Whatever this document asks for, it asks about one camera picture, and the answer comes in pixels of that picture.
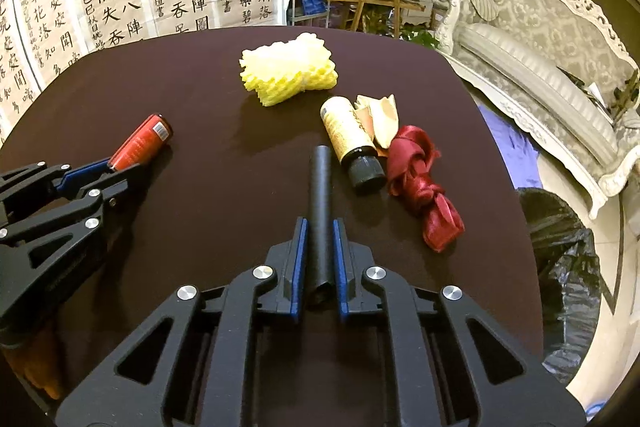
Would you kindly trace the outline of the ornate white sofa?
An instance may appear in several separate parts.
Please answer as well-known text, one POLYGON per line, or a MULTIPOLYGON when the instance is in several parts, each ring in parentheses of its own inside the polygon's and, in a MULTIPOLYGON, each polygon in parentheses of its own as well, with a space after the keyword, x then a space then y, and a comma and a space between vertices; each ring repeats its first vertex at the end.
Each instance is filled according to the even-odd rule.
POLYGON ((454 71, 562 162, 589 216, 639 168, 639 66, 591 0, 432 0, 454 71))

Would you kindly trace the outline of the yellow foam net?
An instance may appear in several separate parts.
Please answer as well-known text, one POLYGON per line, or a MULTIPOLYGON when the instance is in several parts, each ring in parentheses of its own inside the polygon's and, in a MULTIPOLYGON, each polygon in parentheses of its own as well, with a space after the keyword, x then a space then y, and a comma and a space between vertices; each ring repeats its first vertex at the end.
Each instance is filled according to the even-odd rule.
POLYGON ((264 107, 278 105, 299 93, 330 90, 337 85, 331 51, 311 32, 287 42, 244 50, 239 64, 244 88, 254 92, 264 107))

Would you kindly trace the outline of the purple floor cloth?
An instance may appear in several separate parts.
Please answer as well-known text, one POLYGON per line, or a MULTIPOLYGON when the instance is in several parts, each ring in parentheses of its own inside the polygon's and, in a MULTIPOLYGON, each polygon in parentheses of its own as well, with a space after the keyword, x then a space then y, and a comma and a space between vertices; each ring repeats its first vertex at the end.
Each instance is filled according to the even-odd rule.
POLYGON ((478 109, 496 142, 513 186, 541 188, 539 153, 528 135, 485 105, 478 106, 478 109))

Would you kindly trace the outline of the yellow label ink bottle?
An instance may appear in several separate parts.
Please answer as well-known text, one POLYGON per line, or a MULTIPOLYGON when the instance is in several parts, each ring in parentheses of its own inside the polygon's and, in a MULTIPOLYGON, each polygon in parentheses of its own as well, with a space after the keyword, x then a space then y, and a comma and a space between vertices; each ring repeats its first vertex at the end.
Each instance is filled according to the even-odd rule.
POLYGON ((332 96, 320 107, 320 117, 341 167, 358 195, 378 192, 386 184, 373 141, 344 96, 332 96))

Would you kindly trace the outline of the dark red satin ribbon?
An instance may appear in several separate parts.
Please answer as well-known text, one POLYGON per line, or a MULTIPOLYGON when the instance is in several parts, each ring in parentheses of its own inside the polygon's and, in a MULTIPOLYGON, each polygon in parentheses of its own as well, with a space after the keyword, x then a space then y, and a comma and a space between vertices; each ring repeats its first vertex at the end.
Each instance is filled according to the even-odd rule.
POLYGON ((421 220, 422 239, 435 253, 446 251, 465 231, 457 208, 432 178, 439 157, 423 129, 402 126, 390 142, 386 161, 388 193, 421 220))

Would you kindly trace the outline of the black cylinder tube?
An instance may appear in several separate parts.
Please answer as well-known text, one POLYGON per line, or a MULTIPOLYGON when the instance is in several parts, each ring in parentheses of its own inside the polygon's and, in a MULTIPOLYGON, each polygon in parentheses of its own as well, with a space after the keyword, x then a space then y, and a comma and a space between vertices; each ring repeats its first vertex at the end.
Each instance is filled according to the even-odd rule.
POLYGON ((310 158, 307 262, 308 301, 315 308, 324 307, 333 295, 331 188, 331 150, 318 145, 310 158))

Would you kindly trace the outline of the red cylinder can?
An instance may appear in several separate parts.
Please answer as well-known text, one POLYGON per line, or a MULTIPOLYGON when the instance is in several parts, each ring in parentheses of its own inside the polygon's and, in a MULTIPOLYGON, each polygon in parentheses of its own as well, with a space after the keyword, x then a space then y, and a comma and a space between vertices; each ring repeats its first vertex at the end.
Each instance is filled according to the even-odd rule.
POLYGON ((107 163, 112 171, 147 164, 174 132, 163 115, 151 114, 132 132, 107 163))

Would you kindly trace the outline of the black trash bag bin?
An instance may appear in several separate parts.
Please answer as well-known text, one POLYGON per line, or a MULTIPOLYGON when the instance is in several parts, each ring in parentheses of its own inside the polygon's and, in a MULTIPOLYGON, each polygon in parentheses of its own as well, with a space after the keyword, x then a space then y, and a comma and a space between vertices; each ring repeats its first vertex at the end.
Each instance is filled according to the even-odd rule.
POLYGON ((544 321, 542 365, 568 385, 597 330, 600 259, 592 231, 560 196, 543 188, 523 187, 518 199, 536 259, 544 321))

